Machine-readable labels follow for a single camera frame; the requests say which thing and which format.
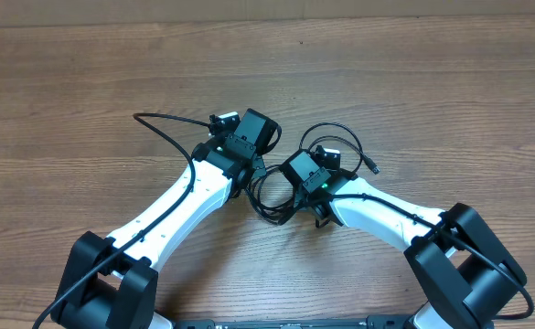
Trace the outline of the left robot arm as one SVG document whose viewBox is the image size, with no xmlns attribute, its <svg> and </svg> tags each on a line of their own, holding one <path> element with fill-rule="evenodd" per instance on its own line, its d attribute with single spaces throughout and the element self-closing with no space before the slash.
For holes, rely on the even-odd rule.
<svg viewBox="0 0 535 329">
<path fill-rule="evenodd" d="M 185 237 L 264 171 L 281 126 L 247 110 L 212 115 L 209 139 L 184 152 L 187 167 L 142 214 L 106 237 L 88 231 L 72 246 L 47 318 L 64 328 L 173 328 L 155 310 L 158 277 Z"/>
</svg>

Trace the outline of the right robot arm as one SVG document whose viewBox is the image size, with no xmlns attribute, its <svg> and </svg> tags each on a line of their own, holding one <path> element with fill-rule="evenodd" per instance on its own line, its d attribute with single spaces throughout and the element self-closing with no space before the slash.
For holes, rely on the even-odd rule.
<svg viewBox="0 0 535 329">
<path fill-rule="evenodd" d="M 521 294 L 532 315 L 524 270 L 486 221 L 470 206 L 448 210 L 417 206 L 372 186 L 340 167 L 339 153 L 299 150 L 280 167 L 300 208 L 321 219 L 368 232 L 401 252 L 426 303 L 409 328 L 491 328 Z"/>
</svg>

